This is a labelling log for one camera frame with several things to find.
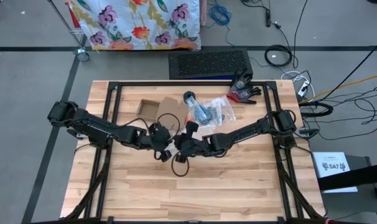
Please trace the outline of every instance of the floral curtain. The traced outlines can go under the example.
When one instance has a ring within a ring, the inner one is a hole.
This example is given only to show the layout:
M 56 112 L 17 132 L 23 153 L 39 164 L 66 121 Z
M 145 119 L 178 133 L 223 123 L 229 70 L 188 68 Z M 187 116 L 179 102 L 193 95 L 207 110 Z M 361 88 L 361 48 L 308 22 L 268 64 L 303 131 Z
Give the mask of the floral curtain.
M 200 49 L 199 0 L 69 0 L 95 50 Z

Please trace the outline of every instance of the gray carpet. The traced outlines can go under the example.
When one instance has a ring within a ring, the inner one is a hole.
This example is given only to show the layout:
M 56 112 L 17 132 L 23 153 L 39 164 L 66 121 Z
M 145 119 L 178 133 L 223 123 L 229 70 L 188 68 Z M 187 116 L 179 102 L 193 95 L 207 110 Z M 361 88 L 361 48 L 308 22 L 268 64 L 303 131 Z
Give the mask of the gray carpet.
M 278 30 L 264 26 L 262 9 L 244 7 L 239 0 L 218 2 L 233 13 L 229 25 L 230 42 L 236 45 L 284 44 Z M 290 44 L 293 42 L 294 29 L 303 3 L 304 0 L 271 0 L 272 19 L 282 25 Z M 63 1 L 56 1 L 56 5 L 63 15 L 68 16 Z M 203 44 L 228 45 L 225 34 L 226 27 L 203 28 Z M 367 46 L 376 43 L 377 5 L 365 0 L 309 1 L 297 37 L 298 46 Z M 0 3 L 0 46 L 76 45 L 46 1 L 5 0 Z M 366 54 L 367 52 L 297 52 L 298 71 L 310 71 L 312 84 L 316 93 L 319 93 L 333 88 Z M 169 78 L 167 52 L 90 52 L 90 55 L 90 61 L 79 65 L 70 95 L 70 100 L 76 101 L 83 108 L 93 80 Z M 263 52 L 252 51 L 249 55 L 261 65 L 266 64 Z M 276 60 L 283 59 L 285 56 L 276 53 Z M 59 100 L 63 93 L 72 60 L 70 52 L 2 52 L 0 56 L 0 223 L 21 222 L 51 130 L 46 116 L 54 101 Z M 282 72 L 276 68 L 260 67 L 253 60 L 251 63 L 256 79 L 279 79 L 281 76 Z M 289 70 L 291 66 L 284 68 L 284 71 Z M 376 74 L 377 52 L 349 81 Z M 377 79 L 344 88 L 337 94 L 363 92 L 375 86 Z M 377 98 L 372 100 L 377 107 Z M 353 103 L 346 103 L 337 107 L 328 118 L 320 120 L 369 115 L 369 112 L 354 107 Z M 328 138 L 363 133 L 377 126 L 377 121 L 367 126 L 360 123 L 361 121 L 320 125 L 322 134 Z M 76 140 L 62 129 L 33 221 L 58 218 L 75 145 Z M 314 137 L 311 149 L 370 156 L 372 163 L 377 164 L 377 132 L 336 141 Z M 328 215 L 337 218 L 348 212 L 350 211 L 344 209 L 332 210 Z M 361 213 L 348 220 L 375 223 L 375 216 Z

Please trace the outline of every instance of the yellow cable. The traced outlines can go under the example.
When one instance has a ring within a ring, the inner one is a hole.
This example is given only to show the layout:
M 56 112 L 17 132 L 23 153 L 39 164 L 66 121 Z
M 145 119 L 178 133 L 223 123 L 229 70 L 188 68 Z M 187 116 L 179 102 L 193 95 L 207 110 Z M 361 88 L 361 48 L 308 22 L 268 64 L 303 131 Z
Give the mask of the yellow cable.
M 354 84 L 357 84 L 357 83 L 361 83 L 361 82 L 364 82 L 364 81 L 367 81 L 367 80 L 370 80 L 370 79 L 373 79 L 373 78 L 377 78 L 377 75 L 373 75 L 373 76 L 370 76 L 370 77 L 364 78 L 364 79 L 362 79 L 362 80 L 357 80 L 357 81 L 354 81 L 354 82 L 351 82 L 351 83 L 344 84 L 344 85 L 340 86 L 338 89 L 343 88 L 343 87 L 346 87 L 346 86 L 354 85 Z M 332 92 L 332 90 L 324 91 L 324 92 L 322 92 L 322 93 L 319 93 L 319 94 L 315 95 L 314 97 L 312 97 L 312 98 L 310 98 L 310 99 L 307 99 L 307 100 L 302 101 L 301 103 L 309 102 L 309 100 L 313 100 L 314 98 L 317 98 L 317 97 L 319 97 L 319 96 L 322 96 L 322 95 L 327 94 L 327 93 L 330 93 L 330 92 Z

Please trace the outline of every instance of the white cable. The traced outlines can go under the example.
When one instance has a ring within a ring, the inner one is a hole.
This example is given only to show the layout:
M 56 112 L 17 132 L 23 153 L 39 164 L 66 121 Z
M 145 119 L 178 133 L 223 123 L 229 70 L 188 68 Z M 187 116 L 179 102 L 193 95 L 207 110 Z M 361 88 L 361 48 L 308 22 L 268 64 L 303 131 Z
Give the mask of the white cable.
M 299 80 L 301 80 L 301 79 L 304 79 L 305 81 L 309 81 L 305 76 L 303 76 L 303 75 L 302 75 L 300 72 L 298 72 L 298 71 L 289 71 L 289 72 L 283 73 L 283 74 L 281 75 L 281 80 L 283 80 L 283 78 L 284 78 L 285 75 L 290 74 L 290 73 L 295 73 L 295 74 L 297 74 L 296 76 L 291 77 L 291 79 L 292 79 L 293 82 L 299 81 Z M 313 85 L 310 83 L 309 86 L 310 86 L 310 88 L 312 89 L 312 93 L 313 93 L 313 97 L 314 97 L 314 96 L 315 96 L 315 91 L 314 91 Z

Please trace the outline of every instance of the clear plastic bag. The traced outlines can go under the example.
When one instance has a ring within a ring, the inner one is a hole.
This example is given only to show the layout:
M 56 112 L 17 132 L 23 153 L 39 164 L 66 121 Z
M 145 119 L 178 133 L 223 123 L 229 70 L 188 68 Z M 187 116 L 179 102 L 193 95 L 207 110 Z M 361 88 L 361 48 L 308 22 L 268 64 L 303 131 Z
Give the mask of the clear plastic bag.
M 219 127 L 225 123 L 236 120 L 226 96 L 210 99 L 197 103 L 194 98 L 187 99 L 188 120 L 198 123 L 200 126 Z

